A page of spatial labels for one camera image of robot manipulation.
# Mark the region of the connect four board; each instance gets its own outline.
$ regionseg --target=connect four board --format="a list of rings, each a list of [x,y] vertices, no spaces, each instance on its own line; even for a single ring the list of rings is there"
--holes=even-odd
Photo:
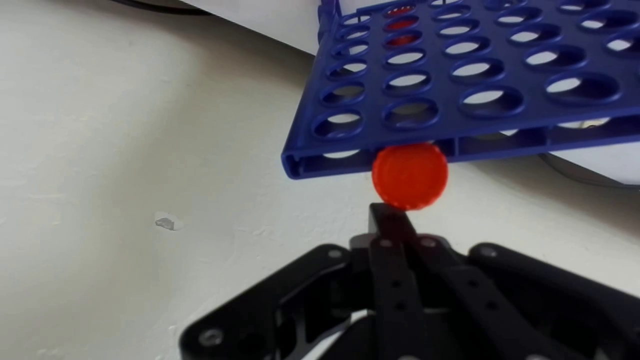
[[[448,161],[640,137],[640,0],[321,0],[319,49],[282,163],[369,169],[433,141]]]

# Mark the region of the black plastic bracket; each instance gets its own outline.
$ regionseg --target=black plastic bracket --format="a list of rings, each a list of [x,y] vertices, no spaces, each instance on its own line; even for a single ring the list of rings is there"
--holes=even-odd
[[[296,360],[332,334],[321,360],[640,360],[640,299],[496,243],[461,256],[371,204],[350,249],[309,249],[188,326],[180,348]]]

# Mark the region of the orange ball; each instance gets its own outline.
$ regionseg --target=orange ball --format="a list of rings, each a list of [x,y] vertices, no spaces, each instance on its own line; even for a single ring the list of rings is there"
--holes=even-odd
[[[371,178],[385,204],[419,210],[442,196],[448,161],[433,144],[394,146],[377,154]]]

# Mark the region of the white table surface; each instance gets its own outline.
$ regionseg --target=white table surface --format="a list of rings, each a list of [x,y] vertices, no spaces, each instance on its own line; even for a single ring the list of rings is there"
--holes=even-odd
[[[307,56],[103,0],[0,8],[1,357],[175,360],[191,319],[366,230],[366,174],[279,168]],[[497,241],[640,293],[637,210],[520,157],[452,166],[412,217],[457,249]]]

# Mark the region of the black metal frame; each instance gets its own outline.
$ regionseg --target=black metal frame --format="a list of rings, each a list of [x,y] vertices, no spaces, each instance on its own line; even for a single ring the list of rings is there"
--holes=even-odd
[[[194,321],[181,357],[301,357],[342,331],[321,360],[640,360],[637,297],[496,243],[455,254],[383,204],[369,220]]]

